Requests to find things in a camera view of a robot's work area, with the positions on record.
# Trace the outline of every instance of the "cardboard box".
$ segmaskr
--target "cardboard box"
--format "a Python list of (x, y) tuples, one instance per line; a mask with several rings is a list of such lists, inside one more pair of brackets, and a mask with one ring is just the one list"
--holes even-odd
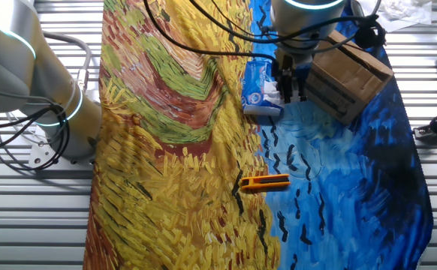
[[(329, 42), (322, 41), (319, 49), (344, 39), (334, 31)], [(341, 46), (315, 55), (306, 81), (306, 95), (341, 123), (350, 124), (392, 77), (393, 71), (369, 53)]]

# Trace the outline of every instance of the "wire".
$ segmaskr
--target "wire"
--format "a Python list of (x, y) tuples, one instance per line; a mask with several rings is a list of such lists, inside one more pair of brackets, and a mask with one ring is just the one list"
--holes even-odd
[[(10, 121), (10, 122), (12, 122), (11, 116), (13, 116), (15, 119), (18, 119), (12, 112), (7, 112), (7, 113), (5, 113), (5, 115), (7, 116), (8, 121)], [(17, 125), (19, 125), (19, 124), (14, 125), (13, 128), (14, 128), (14, 130), (16, 132), (19, 132), (20, 129), (17, 127)], [(33, 136), (35, 136), (35, 137), (37, 137), (39, 139), (42, 139), (41, 141), (37, 141), (37, 140), (35, 140), (35, 139), (33, 139), (33, 138), (23, 134), (23, 133), (20, 134), (20, 135), (22, 135), (23, 138), (27, 139), (28, 141), (30, 141), (32, 143), (36, 143), (36, 144), (39, 144), (39, 145), (40, 144), (42, 144), (42, 145), (51, 145), (51, 144), (56, 143), (56, 142), (59, 141), (58, 139), (56, 139), (56, 137), (59, 135), (60, 132), (62, 132), (62, 129), (58, 130), (57, 133), (55, 135), (53, 135), (52, 137), (46, 137), (46, 136), (37, 135), (36, 133), (32, 133), (30, 131), (30, 133), (32, 133)]]
[(0, 128), (6, 128), (6, 127), (8, 128), (8, 127), (11, 127), (13, 125), (17, 125), (17, 124), (23, 123), (25, 121), (32, 120), (36, 115), (40, 115), (40, 117), (41, 117), (42, 115), (44, 115), (45, 113), (50, 111), (50, 107), (51, 106), (49, 106), (47, 108), (43, 108), (43, 109), (41, 109), (41, 110), (39, 110), (39, 111), (37, 111), (37, 112), (35, 112), (35, 113), (25, 117), (25, 118), (22, 118), (22, 119), (20, 119), (18, 121), (14, 121), (14, 122), (7, 123), (7, 124), (0, 124)]
[(337, 18), (333, 18), (333, 19), (329, 19), (327, 21), (315, 24), (315, 25), (311, 25), (309, 27), (305, 27), (302, 28), (299, 31), (296, 31), (292, 34), (288, 34), (285, 36), (281, 36), (278, 38), (273, 38), (273, 39), (269, 39), (269, 40), (264, 40), (264, 39), (257, 39), (257, 38), (253, 38), (253, 37), (247, 37), (243, 34), (239, 34), (233, 30), (230, 30), (226, 25), (221, 24), (218, 20), (216, 20), (212, 15), (208, 14), (206, 12), (206, 10), (204, 10), (195, 0), (189, 0), (205, 17), (207, 17), (209, 20), (212, 21), (212, 23), (215, 23), (218, 27), (220, 27), (221, 29), (224, 29), (225, 31), (227, 31), (228, 33), (232, 34), (233, 36), (237, 37), (237, 38), (241, 38), (245, 41), (251, 41), (251, 42), (255, 42), (255, 43), (260, 43), (260, 44), (276, 44), (278, 42), (282, 42), (282, 41), (288, 41), (292, 38), (295, 38), (296, 36), (300, 36), (302, 34), (305, 34), (307, 32), (319, 29), (323, 26), (328, 26), (330, 24), (333, 23), (339, 23), (339, 22), (347, 22), (347, 21), (358, 21), (358, 22), (370, 22), (371, 20), (375, 20), (375, 16), (368, 16), (368, 17), (361, 17), (361, 16), (343, 16), (343, 17), (337, 17)]
[(200, 53), (200, 54), (204, 54), (204, 55), (211, 55), (211, 56), (248, 56), (248, 57), (261, 57), (261, 58), (266, 58), (266, 59), (270, 59), (272, 61), (272, 63), (274, 64), (275, 67), (279, 66), (279, 63), (277, 62), (277, 60), (275, 58), (273, 58), (270, 55), (267, 54), (263, 54), (263, 53), (253, 53), (253, 52), (213, 52), (213, 51), (207, 51), (207, 50), (201, 50), (201, 49), (195, 49), (195, 48), (191, 48), (189, 46), (186, 46), (184, 44), (181, 44), (179, 42), (177, 42), (176, 40), (174, 40), (171, 36), (169, 36), (164, 29), (162, 29), (160, 27), (160, 25), (158, 24), (158, 22), (155, 20), (155, 18), (153, 17), (152, 11), (150, 10), (150, 6), (149, 6), (149, 2), (148, 0), (143, 0), (143, 3), (145, 5), (145, 9), (147, 14), (149, 15), (150, 21), (152, 22), (152, 24), (157, 28), (157, 30), (160, 32), (160, 34), (162, 34), (168, 41), (170, 41), (173, 45), (180, 47), (184, 50), (188, 50), (191, 51), (193, 53)]
[[(44, 115), (45, 113), (49, 112), (50, 110), (57, 110), (58, 108), (61, 108), (60, 106), (49, 106), (47, 108), (41, 109), (40, 111), (33, 113), (31, 116), (31, 118), (29, 119), (30, 121), (28, 123), (26, 123), (16, 134), (14, 134), (10, 139), (7, 139), (4, 142), (0, 143), (0, 147), (2, 146), (6, 146), (8, 143), (11, 143), (13, 140), (15, 140), (18, 136), (20, 136), (21, 133), (23, 133), (26, 128), (28, 128), (31, 124), (33, 124), (33, 122), (37, 121), (42, 115)], [(0, 124), (0, 128), (6, 128), (6, 127), (10, 127), (12, 123), (8, 123), (8, 124)]]
[[(58, 119), (60, 125), (64, 125), (66, 127), (65, 130), (66, 130), (67, 137), (65, 139), (65, 144), (64, 144), (64, 132), (60, 133), (61, 139), (60, 139), (59, 147), (57, 148), (57, 151), (55, 152), (55, 154), (47, 162), (45, 162), (44, 164), (42, 164), (42, 165), (40, 165), (38, 167), (32, 168), (30, 166), (25, 165), (24, 163), (21, 163), (19, 160), (17, 160), (10, 153), (10, 151), (8, 151), (8, 148), (6, 146), (3, 146), (3, 149), (7, 152), (7, 154), (15, 162), (17, 162), (20, 165), (20, 167), (13, 166), (10, 163), (6, 162), (1, 155), (0, 155), (0, 161), (3, 162), (8, 167), (10, 167), (11, 169), (13, 169), (13, 170), (20, 170), (20, 171), (32, 171), (32, 170), (42, 170), (42, 169), (44, 170), (44, 169), (46, 169), (48, 167), (51, 167), (53, 164), (55, 164), (56, 161), (63, 155), (63, 152), (67, 148), (68, 142), (69, 142), (69, 139), (70, 139), (70, 126), (68, 125), (68, 121), (67, 121), (66, 117), (64, 117), (62, 115), (60, 110), (62, 110), (62, 108), (58, 108), (58, 109), (57, 108), (52, 108), (52, 111), (56, 114), (57, 119)], [(0, 134), (0, 143), (3, 143), (2, 135), (1, 134)]]
[(341, 46), (343, 46), (343, 45), (346, 45), (347, 42), (353, 40), (354, 37), (355, 37), (355, 34), (353, 34), (352, 36), (347, 37), (346, 39), (344, 39), (344, 40), (342, 40), (342, 41), (340, 41), (340, 42), (338, 42), (338, 43), (336, 43), (336, 44), (334, 44), (334, 45), (332, 45), (332, 46), (330, 46), (330, 47), (328, 47), (328, 48), (325, 48), (325, 49), (304, 50), (304, 49), (298, 49), (298, 48), (294, 48), (294, 47), (292, 47), (292, 46), (288, 46), (288, 45), (285, 44), (285, 43), (278, 43), (278, 44), (276, 44), (276, 45), (277, 45), (278, 47), (281, 47), (281, 48), (287, 48), (287, 51), (291, 51), (291, 52), (294, 52), (294, 53), (300, 53), (300, 54), (316, 54), (316, 53), (325, 53), (325, 52), (328, 52), (328, 51), (331, 51), (331, 50), (337, 49), (337, 48), (339, 48), (339, 47), (341, 47)]
[(24, 100), (36, 100), (36, 101), (46, 101), (49, 104), (55, 104), (55, 102), (51, 101), (50, 99), (46, 97), (38, 97), (38, 96), (25, 96), (22, 94), (11, 94), (11, 93), (4, 93), (0, 92), (0, 95), (7, 98), (18, 98), (18, 99), (24, 99)]
[(82, 69), (88, 70), (90, 65), (90, 59), (92, 59), (92, 50), (90, 49), (89, 45), (85, 43), (84, 41), (75, 38), (70, 37), (64, 34), (58, 34), (58, 33), (50, 33), (48, 31), (44, 31), (44, 36), (46, 38), (51, 38), (57, 41), (64, 41), (68, 43), (73, 43), (77, 45), (78, 47), (82, 48), (85, 51), (85, 61), (83, 63)]
[(382, 2), (382, 0), (377, 0), (377, 3), (375, 3), (375, 7), (374, 7), (374, 10), (372, 11), (371, 15), (377, 14), (378, 8), (381, 6), (381, 2)]
[(214, 0), (210, 0), (211, 2), (212, 2), (212, 4), (215, 6), (215, 8), (217, 9), (217, 11), (222, 15), (222, 17), (224, 17), (230, 24), (232, 24), (233, 26), (235, 26), (235, 27), (237, 27), (240, 31), (242, 31), (242, 32), (244, 32), (244, 33), (246, 33), (246, 34), (248, 34), (248, 35), (251, 35), (252, 37), (261, 37), (261, 36), (263, 36), (264, 34), (254, 34), (254, 33), (251, 33), (251, 32), (249, 32), (249, 31), (246, 31), (245, 29), (243, 29), (243, 28), (241, 28), (240, 26), (238, 26), (235, 22), (233, 22), (231, 19), (228, 19), (228, 17), (227, 16), (225, 16), (225, 14), (222, 12), (222, 10), (220, 10), (220, 7), (217, 5), (217, 3), (215, 3), (215, 1)]

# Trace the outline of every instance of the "yellow wheat field pattern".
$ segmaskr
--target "yellow wheat field pattern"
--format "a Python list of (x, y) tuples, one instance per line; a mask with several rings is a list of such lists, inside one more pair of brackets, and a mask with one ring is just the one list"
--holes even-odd
[[(210, 1), (200, 1), (214, 17)], [(249, 1), (220, 0), (243, 28)], [(175, 40), (248, 52), (188, 1), (150, 1)], [(141, 0), (106, 0), (101, 58), (101, 138), (84, 269), (277, 269), (263, 195), (242, 176), (267, 174), (258, 126), (242, 113), (246, 58), (180, 49), (160, 35)]]

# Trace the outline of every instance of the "blue led ring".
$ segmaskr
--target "blue led ring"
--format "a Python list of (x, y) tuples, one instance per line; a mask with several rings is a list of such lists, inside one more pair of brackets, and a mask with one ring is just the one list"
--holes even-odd
[[(79, 91), (79, 92), (80, 92), (80, 100), (78, 101), (77, 108), (75, 109), (75, 111), (73, 113), (70, 114), (70, 116), (67, 117), (68, 121), (70, 121), (70, 119), (78, 113), (78, 111), (80, 110), (80, 107), (82, 106), (83, 93), (81, 91)], [(60, 125), (60, 123), (56, 122), (55, 124), (40, 124), (37, 122), (37, 125), (40, 125), (42, 127), (55, 127), (57, 125)]]
[(321, 9), (326, 9), (326, 8), (331, 8), (333, 6), (336, 6), (338, 4), (340, 4), (341, 2), (343, 2), (344, 0), (335, 0), (332, 3), (329, 4), (302, 4), (299, 2), (295, 2), (294, 0), (285, 0), (288, 4), (293, 5), (295, 7), (298, 8), (303, 8), (303, 9), (308, 9), (308, 10), (321, 10)]

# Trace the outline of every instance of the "white paper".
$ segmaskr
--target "white paper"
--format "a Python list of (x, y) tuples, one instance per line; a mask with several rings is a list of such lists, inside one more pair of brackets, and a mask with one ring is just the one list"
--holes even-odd
[[(377, 0), (357, 0), (360, 5), (362, 6), (363, 13), (368, 16), (372, 13), (375, 7), (375, 3), (377, 3)], [(400, 2), (400, 1), (411, 1), (411, 0), (382, 0), (382, 4), (385, 2), (390, 3), (390, 1)], [(432, 10), (432, 2), (430, 0), (423, 0), (426, 2), (422, 6), (422, 9), (420, 11), (409, 14), (409, 16), (405, 16), (407, 13), (404, 13), (404, 17), (402, 19), (395, 19), (395, 20), (388, 20), (387, 18), (390, 16), (384, 15), (384, 11), (381, 5), (381, 8), (379, 9), (379, 12), (377, 13), (379, 15), (379, 18), (377, 19), (377, 22), (381, 24), (381, 26), (385, 29), (387, 32), (394, 32), (399, 29), (403, 29), (412, 25), (418, 24), (417, 21), (420, 21), (422, 24), (430, 25), (433, 20), (437, 20), (437, 12), (430, 12), (429, 10)], [(400, 17), (400, 11), (397, 11), (396, 16)]]
[(280, 92), (277, 91), (277, 82), (264, 83), (264, 100), (280, 107), (285, 107)]

